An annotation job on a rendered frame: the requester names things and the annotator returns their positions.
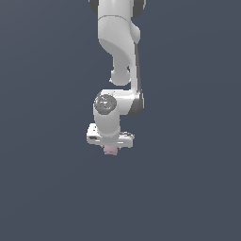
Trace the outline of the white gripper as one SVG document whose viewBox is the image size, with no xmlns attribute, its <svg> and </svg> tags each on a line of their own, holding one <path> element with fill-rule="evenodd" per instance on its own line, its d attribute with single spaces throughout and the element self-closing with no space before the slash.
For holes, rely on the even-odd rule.
<svg viewBox="0 0 241 241">
<path fill-rule="evenodd" d="M 119 132 L 114 137 L 103 137 L 98 133 L 95 123 L 91 123 L 87 131 L 87 143 L 103 146 L 116 146 L 118 148 L 132 148 L 135 136 L 128 132 Z"/>
</svg>

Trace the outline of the small pink block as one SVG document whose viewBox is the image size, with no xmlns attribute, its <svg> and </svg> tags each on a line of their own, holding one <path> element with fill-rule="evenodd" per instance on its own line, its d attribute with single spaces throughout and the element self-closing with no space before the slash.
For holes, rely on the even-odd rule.
<svg viewBox="0 0 241 241">
<path fill-rule="evenodd" d="M 104 153 L 105 154 L 117 155 L 118 154 L 118 148 L 116 146 L 104 146 Z"/>
</svg>

